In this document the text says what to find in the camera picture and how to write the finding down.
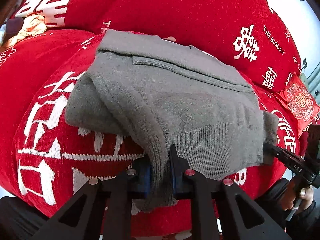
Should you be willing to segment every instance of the yellow cloth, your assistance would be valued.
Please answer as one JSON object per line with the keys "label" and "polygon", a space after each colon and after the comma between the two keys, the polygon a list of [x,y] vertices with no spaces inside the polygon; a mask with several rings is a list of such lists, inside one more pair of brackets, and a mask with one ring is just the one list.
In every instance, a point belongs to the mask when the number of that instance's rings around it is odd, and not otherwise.
{"label": "yellow cloth", "polygon": [[34,14],[28,16],[24,19],[22,29],[18,32],[18,34],[2,44],[1,51],[13,47],[15,44],[17,44],[19,41],[22,41],[26,37],[44,33],[46,30],[47,26],[45,25],[44,17],[42,15]]}

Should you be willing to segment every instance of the metal screw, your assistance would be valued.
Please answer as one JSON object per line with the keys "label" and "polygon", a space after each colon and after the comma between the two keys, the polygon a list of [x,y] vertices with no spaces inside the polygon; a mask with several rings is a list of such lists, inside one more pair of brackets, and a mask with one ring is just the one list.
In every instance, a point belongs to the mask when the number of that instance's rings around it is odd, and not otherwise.
{"label": "metal screw", "polygon": [[193,170],[193,169],[187,169],[187,170],[185,170],[184,173],[185,173],[186,175],[188,175],[188,176],[193,176],[193,175],[196,174],[195,170]]}
{"label": "metal screw", "polygon": [[226,186],[231,186],[233,184],[233,180],[229,179],[229,178],[226,178],[226,179],[223,180],[223,184],[226,185]]}
{"label": "metal screw", "polygon": [[137,173],[137,171],[135,169],[127,169],[127,174],[128,175],[134,175],[136,173]]}
{"label": "metal screw", "polygon": [[98,182],[99,182],[99,179],[97,179],[97,178],[89,179],[89,184],[90,185],[96,185]]}

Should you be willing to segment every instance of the folded sweater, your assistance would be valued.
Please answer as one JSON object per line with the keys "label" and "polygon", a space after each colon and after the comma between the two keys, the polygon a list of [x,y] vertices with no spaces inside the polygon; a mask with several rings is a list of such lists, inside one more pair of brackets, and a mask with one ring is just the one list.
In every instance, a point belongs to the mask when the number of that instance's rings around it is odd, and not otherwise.
{"label": "folded sweater", "polygon": [[271,164],[278,117],[259,109],[252,87],[232,66],[193,46],[108,30],[95,61],[77,81],[66,122],[131,136],[153,166],[142,210],[174,203],[168,149],[208,178]]}

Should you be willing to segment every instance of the person's hand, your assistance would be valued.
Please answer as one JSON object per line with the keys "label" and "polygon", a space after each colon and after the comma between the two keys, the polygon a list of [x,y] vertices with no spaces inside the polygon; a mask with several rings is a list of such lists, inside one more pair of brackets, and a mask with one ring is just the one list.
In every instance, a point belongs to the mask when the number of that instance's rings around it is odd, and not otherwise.
{"label": "person's hand", "polygon": [[[290,180],[290,183],[288,184],[287,190],[285,191],[284,195],[279,201],[279,204],[282,208],[282,210],[292,209],[293,208],[293,201],[296,198],[296,192],[294,191],[294,186],[296,185],[296,177],[293,177]],[[300,204],[300,207],[296,211],[297,213],[300,213],[301,211],[307,209],[310,207],[313,201],[313,188],[307,187],[303,188],[300,191],[300,198],[302,199],[302,202]]]}

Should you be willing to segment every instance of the black mechanical device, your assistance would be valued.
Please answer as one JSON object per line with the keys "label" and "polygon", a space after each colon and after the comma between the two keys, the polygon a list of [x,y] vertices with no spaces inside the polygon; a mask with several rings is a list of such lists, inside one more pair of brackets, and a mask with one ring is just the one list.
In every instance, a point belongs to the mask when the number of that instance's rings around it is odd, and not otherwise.
{"label": "black mechanical device", "polygon": [[[305,160],[291,152],[265,144],[264,150],[277,157],[300,177],[297,188],[319,187],[320,126],[309,127]],[[282,228],[231,179],[217,181],[190,168],[169,151],[173,196],[191,200],[192,239],[219,240],[213,200],[217,206],[225,240],[290,240]],[[113,179],[91,178],[62,206],[32,240],[130,240],[132,199],[146,199],[151,190],[152,168],[147,156],[135,160],[132,169]],[[105,206],[108,210],[103,222]]]}

